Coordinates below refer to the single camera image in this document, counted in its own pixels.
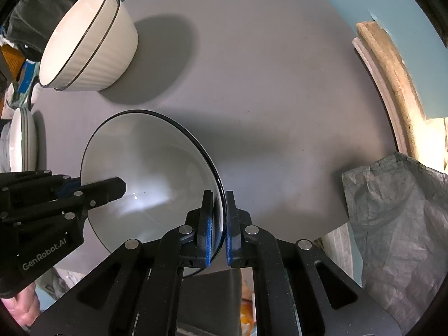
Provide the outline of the person's left hand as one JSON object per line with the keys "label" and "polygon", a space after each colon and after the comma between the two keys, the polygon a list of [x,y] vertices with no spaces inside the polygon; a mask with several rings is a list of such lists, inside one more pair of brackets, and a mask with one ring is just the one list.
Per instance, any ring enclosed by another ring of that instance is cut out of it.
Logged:
{"label": "person's left hand", "polygon": [[30,327],[40,316],[40,302],[36,294],[35,282],[16,296],[1,301],[20,326]]}

